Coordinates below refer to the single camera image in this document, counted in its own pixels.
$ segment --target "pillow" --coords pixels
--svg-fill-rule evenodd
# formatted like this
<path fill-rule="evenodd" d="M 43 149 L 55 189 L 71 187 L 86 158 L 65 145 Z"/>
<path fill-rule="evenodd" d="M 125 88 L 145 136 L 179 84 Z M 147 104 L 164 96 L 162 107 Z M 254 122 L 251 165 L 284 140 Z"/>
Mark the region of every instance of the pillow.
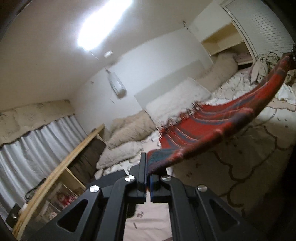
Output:
<path fill-rule="evenodd" d="M 256 60 L 256 62 L 252 66 L 252 72 L 251 72 L 251 78 L 250 78 L 250 84 L 257 81 L 259 70 L 262 68 L 262 61 L 260 59 Z"/>
<path fill-rule="evenodd" d="M 213 92 L 237 72 L 238 65 L 234 60 L 235 55 L 227 52 L 220 53 L 209 73 L 196 81 Z"/>
<path fill-rule="evenodd" d="M 156 126 L 145 111 L 141 111 L 138 118 L 132 123 L 117 130 L 107 143 L 109 149 L 117 147 L 125 142 L 140 141 L 149 136 Z"/>
<path fill-rule="evenodd" d="M 99 170 L 111 167 L 114 164 L 135 157 L 141 150 L 143 150 L 141 142 L 127 142 L 112 150 L 105 148 L 99 161 L 96 163 L 96 168 Z"/>
<path fill-rule="evenodd" d="M 146 106 L 154 124 L 161 129 L 168 119 L 178 119 L 181 112 L 192 108 L 195 101 L 205 101 L 211 97 L 211 93 L 194 79 L 188 78 L 178 84 L 169 92 L 159 96 Z"/>
<path fill-rule="evenodd" d="M 114 119 L 112 121 L 111 127 L 110 127 L 110 132 L 111 135 L 118 129 L 123 128 L 125 126 L 127 126 L 130 123 L 133 123 L 136 119 L 138 119 L 145 111 L 142 110 L 139 113 L 135 114 L 135 115 L 131 115 L 125 118 L 118 118 L 118 119 Z"/>

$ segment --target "curtain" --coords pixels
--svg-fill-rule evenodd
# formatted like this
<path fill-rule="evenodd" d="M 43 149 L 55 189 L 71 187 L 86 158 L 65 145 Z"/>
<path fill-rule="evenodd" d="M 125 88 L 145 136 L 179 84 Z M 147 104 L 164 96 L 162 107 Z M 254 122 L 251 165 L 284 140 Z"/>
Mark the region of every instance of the curtain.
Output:
<path fill-rule="evenodd" d="M 61 163 L 86 137 L 74 115 L 30 131 L 0 149 L 0 214 L 5 220 L 25 194 Z"/>

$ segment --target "black bracket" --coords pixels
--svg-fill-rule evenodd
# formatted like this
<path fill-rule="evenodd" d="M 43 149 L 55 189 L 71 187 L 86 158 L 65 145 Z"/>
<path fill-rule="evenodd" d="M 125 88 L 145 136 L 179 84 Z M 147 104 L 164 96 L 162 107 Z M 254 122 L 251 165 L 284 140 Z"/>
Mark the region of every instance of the black bracket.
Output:
<path fill-rule="evenodd" d="M 146 154 L 142 153 L 130 175 L 119 171 L 91 183 L 29 241 L 121 241 L 128 210 L 146 201 L 146 173 Z M 184 186 L 167 175 L 151 175 L 149 182 L 151 200 L 169 205 L 174 241 L 266 240 L 204 185 Z"/>

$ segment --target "striped blanket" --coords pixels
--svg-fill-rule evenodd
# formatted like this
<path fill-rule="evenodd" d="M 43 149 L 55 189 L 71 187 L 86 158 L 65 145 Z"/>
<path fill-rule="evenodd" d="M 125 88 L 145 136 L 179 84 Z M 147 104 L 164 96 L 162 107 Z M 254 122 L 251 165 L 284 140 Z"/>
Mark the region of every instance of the striped blanket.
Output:
<path fill-rule="evenodd" d="M 195 105 L 193 114 L 183 113 L 182 121 L 161 130 L 160 150 L 147 154 L 148 175 L 200 154 L 251 122 L 273 99 L 289 70 L 296 64 L 292 54 L 280 59 L 253 90 L 222 105 Z"/>

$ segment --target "white ceiling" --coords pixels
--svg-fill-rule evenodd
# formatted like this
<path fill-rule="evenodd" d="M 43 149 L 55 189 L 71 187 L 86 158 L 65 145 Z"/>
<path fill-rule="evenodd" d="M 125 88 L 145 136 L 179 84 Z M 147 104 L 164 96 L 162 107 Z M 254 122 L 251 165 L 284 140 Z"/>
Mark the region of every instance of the white ceiling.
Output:
<path fill-rule="evenodd" d="M 92 53 L 77 46 L 84 20 L 106 0 L 33 0 L 0 41 L 0 110 L 67 99 L 110 60 L 180 29 L 211 0 L 133 0 L 106 40 Z"/>

